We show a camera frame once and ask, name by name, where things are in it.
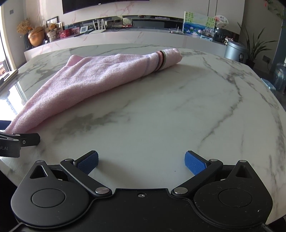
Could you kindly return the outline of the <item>pink terry towel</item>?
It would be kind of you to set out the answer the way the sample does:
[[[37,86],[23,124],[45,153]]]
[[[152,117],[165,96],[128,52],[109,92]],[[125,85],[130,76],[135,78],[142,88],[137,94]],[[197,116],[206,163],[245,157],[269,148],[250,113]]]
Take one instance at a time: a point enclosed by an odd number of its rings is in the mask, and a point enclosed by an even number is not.
[[[181,59],[176,48],[147,55],[72,55],[66,65],[33,94],[5,132],[26,133],[93,95],[171,67]]]

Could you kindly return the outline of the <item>wooden tray with knife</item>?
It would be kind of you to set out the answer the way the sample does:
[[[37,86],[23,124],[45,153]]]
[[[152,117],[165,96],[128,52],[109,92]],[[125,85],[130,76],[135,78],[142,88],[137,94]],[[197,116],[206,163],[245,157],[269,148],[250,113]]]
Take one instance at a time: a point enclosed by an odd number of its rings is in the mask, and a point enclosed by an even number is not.
[[[1,76],[0,89],[5,88],[14,78],[18,75],[19,70],[15,69],[9,72],[6,72]]]

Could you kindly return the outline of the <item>brown round vase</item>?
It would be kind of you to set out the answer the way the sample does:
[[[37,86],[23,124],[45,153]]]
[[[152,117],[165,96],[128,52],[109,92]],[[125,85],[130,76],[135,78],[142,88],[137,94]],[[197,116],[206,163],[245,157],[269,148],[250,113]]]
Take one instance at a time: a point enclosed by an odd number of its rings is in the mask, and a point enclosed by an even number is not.
[[[43,27],[36,27],[29,31],[28,39],[32,46],[38,47],[43,43],[45,37],[45,29]]]

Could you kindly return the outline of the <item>teddy bear toy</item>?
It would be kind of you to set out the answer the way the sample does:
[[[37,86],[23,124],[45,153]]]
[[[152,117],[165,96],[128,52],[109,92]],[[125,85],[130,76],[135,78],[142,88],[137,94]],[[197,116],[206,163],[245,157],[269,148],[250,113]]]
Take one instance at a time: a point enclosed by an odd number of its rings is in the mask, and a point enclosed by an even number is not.
[[[50,23],[48,26],[48,32],[46,33],[50,42],[53,42],[60,38],[59,28],[54,23]]]

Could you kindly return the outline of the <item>light blue plastic stool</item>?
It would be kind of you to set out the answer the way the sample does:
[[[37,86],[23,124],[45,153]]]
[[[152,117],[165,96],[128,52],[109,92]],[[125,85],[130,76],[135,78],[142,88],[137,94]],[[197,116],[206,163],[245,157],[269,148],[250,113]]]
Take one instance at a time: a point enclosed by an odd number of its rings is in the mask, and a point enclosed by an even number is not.
[[[264,78],[262,78],[261,80],[264,83],[264,85],[274,94],[274,96],[277,96],[277,91],[275,86],[270,81]]]

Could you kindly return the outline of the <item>red gift box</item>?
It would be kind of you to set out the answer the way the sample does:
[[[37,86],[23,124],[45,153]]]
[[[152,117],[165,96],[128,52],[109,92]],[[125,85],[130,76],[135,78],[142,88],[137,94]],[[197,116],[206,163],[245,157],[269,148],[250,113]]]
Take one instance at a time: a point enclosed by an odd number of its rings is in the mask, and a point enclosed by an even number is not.
[[[70,29],[65,29],[59,32],[60,39],[67,38],[71,35]]]

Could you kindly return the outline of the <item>blue water jug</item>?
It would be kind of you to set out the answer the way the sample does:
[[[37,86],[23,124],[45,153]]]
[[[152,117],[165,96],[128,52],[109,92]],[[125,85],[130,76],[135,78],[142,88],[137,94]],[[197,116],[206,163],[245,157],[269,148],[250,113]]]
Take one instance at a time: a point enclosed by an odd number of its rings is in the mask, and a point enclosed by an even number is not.
[[[283,63],[278,63],[274,72],[274,78],[273,78],[273,85],[276,88],[276,91],[278,91],[281,94],[284,94],[285,92],[285,79],[286,79],[286,63],[285,61]]]

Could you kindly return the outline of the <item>silver metal trash bin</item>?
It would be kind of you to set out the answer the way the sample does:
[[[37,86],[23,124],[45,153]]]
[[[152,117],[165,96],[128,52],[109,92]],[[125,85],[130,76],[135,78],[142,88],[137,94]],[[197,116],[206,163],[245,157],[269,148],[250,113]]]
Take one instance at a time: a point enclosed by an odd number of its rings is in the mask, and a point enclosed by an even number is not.
[[[247,59],[247,49],[244,45],[238,42],[228,41],[225,51],[225,58],[244,64]]]

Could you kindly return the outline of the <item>small white digital clock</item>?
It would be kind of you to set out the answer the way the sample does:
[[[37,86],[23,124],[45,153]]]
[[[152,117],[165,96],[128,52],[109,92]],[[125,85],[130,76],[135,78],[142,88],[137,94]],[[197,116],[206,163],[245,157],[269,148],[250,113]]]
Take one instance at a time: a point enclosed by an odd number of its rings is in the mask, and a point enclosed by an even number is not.
[[[83,26],[80,28],[80,34],[85,34],[88,31],[89,27],[88,26]]]

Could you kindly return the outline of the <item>green potted plant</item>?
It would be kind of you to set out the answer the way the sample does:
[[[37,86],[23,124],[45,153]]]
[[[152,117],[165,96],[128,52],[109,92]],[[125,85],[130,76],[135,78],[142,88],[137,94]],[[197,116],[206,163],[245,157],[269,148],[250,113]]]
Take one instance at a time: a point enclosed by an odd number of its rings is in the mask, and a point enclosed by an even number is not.
[[[246,65],[248,65],[251,69],[253,69],[258,54],[260,54],[261,52],[272,50],[271,48],[268,48],[268,44],[277,42],[277,40],[265,41],[261,38],[263,32],[265,31],[265,27],[259,32],[257,36],[255,35],[255,33],[253,33],[251,37],[244,23],[241,24],[237,23],[237,24],[240,28],[240,31],[245,36],[246,49],[247,49]]]

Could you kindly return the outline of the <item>white wifi router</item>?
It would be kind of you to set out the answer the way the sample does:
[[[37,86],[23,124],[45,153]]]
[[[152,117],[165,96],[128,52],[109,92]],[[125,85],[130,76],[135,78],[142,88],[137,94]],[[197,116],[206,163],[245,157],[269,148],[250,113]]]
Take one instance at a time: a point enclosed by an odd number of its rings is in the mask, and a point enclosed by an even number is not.
[[[102,33],[106,31],[104,19],[93,20],[93,29],[90,34]]]

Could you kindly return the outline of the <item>lotus painting with calligraphy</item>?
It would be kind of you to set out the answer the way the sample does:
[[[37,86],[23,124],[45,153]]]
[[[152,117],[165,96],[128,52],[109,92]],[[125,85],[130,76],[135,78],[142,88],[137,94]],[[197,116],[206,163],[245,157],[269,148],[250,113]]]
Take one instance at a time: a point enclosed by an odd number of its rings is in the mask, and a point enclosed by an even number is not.
[[[214,17],[185,11],[182,32],[193,38],[213,41],[215,22]]]

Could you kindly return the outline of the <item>white paper fan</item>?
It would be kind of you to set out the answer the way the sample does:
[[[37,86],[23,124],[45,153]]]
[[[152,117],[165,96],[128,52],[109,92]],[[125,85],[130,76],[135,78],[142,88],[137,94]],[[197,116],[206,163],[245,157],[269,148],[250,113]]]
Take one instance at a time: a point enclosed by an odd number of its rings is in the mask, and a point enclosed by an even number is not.
[[[229,24],[229,21],[225,16],[217,15],[214,16],[214,19],[215,19],[215,28],[224,29]]]

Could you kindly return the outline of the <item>black wall television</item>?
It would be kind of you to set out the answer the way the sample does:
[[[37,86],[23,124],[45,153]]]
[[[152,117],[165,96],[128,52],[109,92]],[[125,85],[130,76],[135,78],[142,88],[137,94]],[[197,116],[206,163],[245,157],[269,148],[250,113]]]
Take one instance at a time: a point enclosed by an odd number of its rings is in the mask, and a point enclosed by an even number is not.
[[[63,14],[108,3],[118,3],[128,0],[62,0]]]

